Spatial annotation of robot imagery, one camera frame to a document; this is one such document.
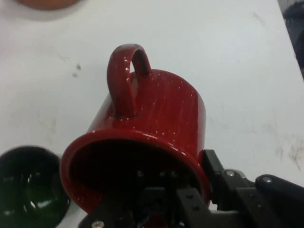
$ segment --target table surface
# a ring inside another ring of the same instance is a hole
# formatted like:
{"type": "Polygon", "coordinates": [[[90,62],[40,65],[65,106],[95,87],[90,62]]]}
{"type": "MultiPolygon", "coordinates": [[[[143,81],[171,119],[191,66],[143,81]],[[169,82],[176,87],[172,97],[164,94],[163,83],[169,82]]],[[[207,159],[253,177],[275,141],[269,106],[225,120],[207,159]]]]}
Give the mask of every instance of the table surface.
{"type": "MultiPolygon", "coordinates": [[[[82,0],[53,12],[0,0],[0,31],[0,153],[62,155],[108,93],[111,52],[137,43],[152,68],[199,91],[206,148],[226,168],[304,186],[304,84],[276,0],[82,0]]],[[[59,227],[84,216],[73,204],[59,227]]]]}

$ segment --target red mug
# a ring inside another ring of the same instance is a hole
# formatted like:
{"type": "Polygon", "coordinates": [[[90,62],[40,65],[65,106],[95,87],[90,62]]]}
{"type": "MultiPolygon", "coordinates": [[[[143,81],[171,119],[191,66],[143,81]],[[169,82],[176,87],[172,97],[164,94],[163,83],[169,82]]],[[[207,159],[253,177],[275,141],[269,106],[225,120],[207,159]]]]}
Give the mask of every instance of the red mug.
{"type": "Polygon", "coordinates": [[[90,213],[105,194],[122,194],[134,185],[136,172],[155,176],[170,170],[191,175],[209,203],[201,167],[206,111],[199,93],[177,75],[151,70],[144,49],[135,44],[112,53],[107,82],[110,95],[61,160],[71,199],[90,213]]]}

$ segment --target metal screw head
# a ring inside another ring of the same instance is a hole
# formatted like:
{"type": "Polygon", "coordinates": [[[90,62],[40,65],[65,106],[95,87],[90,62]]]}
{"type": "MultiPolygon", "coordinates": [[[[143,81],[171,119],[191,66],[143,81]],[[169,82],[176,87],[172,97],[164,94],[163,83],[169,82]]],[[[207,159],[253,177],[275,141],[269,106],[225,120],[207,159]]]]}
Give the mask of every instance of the metal screw head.
{"type": "Polygon", "coordinates": [[[265,181],[266,183],[271,183],[272,179],[270,177],[263,177],[263,181],[265,181]]]}
{"type": "Polygon", "coordinates": [[[233,177],[235,175],[235,173],[233,171],[227,171],[226,175],[230,176],[230,177],[233,177]]]}
{"type": "Polygon", "coordinates": [[[104,228],[105,223],[103,221],[95,221],[92,223],[92,228],[104,228]]]}
{"type": "Polygon", "coordinates": [[[137,177],[139,177],[139,178],[143,178],[143,177],[144,177],[144,173],[143,173],[143,171],[138,170],[138,171],[137,171],[137,177]]]}

